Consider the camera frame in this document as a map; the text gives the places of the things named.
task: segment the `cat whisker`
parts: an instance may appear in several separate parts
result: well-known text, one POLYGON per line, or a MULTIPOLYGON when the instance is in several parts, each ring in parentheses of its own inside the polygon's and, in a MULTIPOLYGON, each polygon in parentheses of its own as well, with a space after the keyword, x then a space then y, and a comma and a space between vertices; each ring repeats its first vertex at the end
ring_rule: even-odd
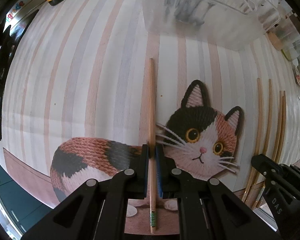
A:
POLYGON ((221 157, 219 160, 234 159, 234 157, 221 157))
POLYGON ((234 163, 231 163, 231 162, 219 161, 219 163, 225 163, 225 164, 229 164, 229 165, 233 165, 233 166, 236 166, 236 167, 238 167, 238 165, 237 165, 237 164, 234 164, 234 163))
POLYGON ((185 151, 186 149, 184 147, 179 147, 177 145, 174 145, 174 144, 171 144, 171 143, 166 143, 164 141, 156 141, 157 143, 161 143, 161 144, 164 144, 164 145, 167 145, 167 146, 171 146, 171 147, 174 147, 174 148, 177 148, 177 149, 180 149, 182 151, 185 151))
POLYGON ((167 132, 171 133, 172 135, 174 135, 177 139, 180 140, 180 142, 182 142, 184 145, 186 145, 186 142, 180 138, 180 136, 176 135, 173 131, 171 131, 169 128, 165 127, 164 125, 160 124, 160 123, 156 123, 157 126, 161 127, 162 129, 165 129, 167 132))
POLYGON ((223 165, 221 165, 220 163, 218 164, 218 166, 220 166, 220 167, 222 167, 222 168, 224 168, 224 169, 227 169, 227 170, 229 170, 229 171, 235 173, 235 171, 234 171, 233 169, 231 169, 231 168, 229 168, 229 167, 226 167, 226 166, 223 166, 223 165))
POLYGON ((166 139, 168 139, 168 140, 170 140, 170 141, 172 141, 172 142, 174 142, 174 143, 176 143, 176 144, 178 144, 178 145, 180 145, 180 146, 186 146, 186 147, 188 147, 188 148, 191 148, 190 146, 188 146, 187 144, 182 144, 182 143, 180 143, 180 142, 178 142, 178 141, 176 141, 176 140, 174 140, 174 139, 172 139, 172 138, 170 138, 170 137, 168 137, 168 136, 165 136, 165 135, 163 135, 163 134, 161 134, 161 133, 156 133, 156 135, 157 136, 160 136, 160 137, 163 137, 163 138, 166 138, 166 139))

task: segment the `calico cat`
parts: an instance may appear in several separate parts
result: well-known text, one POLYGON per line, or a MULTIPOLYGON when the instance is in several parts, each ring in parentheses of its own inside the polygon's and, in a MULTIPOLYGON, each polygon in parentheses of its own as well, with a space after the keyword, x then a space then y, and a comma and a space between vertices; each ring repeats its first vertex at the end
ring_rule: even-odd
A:
MULTIPOLYGON (((193 177, 207 180, 223 170, 234 170, 234 151, 242 123, 242 109, 232 108, 226 115, 210 107, 205 85, 193 81, 181 107, 172 114, 165 130, 157 134, 165 155, 178 168, 193 177)), ((141 146, 129 146, 102 138, 76 137, 62 143, 53 156, 50 177, 59 201, 64 200, 87 179, 103 181, 129 167, 130 160, 141 154, 141 146)), ((174 200, 158 201, 166 209, 176 210, 174 200)), ((129 200, 127 216, 137 213, 134 206, 149 205, 149 199, 129 200)))

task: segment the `cat face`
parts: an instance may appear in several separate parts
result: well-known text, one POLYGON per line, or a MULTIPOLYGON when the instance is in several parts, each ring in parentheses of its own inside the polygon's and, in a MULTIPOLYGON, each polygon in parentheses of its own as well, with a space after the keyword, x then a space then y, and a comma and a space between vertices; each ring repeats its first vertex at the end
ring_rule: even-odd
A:
POLYGON ((163 141, 165 155, 173 158, 177 167, 193 177, 207 180, 224 169, 235 172, 231 163, 237 144, 242 109, 232 108, 226 115, 209 106, 204 84, 193 81, 170 117, 163 141))

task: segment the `yellow eye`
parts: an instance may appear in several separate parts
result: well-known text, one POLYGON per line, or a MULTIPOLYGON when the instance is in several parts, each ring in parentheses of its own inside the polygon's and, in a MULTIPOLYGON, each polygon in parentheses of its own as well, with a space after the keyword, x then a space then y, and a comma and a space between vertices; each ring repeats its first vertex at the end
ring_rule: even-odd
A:
POLYGON ((214 144, 213 153, 215 155, 220 155, 222 153, 222 150, 223 150, 223 144, 221 142, 217 142, 214 144))
POLYGON ((186 132, 186 140, 190 143, 195 143, 199 140, 200 134, 196 128, 190 128, 186 132))

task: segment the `green label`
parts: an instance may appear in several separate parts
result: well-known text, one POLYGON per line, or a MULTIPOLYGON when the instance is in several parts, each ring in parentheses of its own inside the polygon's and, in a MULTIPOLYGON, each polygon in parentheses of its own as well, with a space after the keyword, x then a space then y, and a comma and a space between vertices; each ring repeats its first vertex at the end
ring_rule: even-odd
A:
POLYGON ((150 212, 150 225, 151 227, 155 227, 155 212, 150 212))

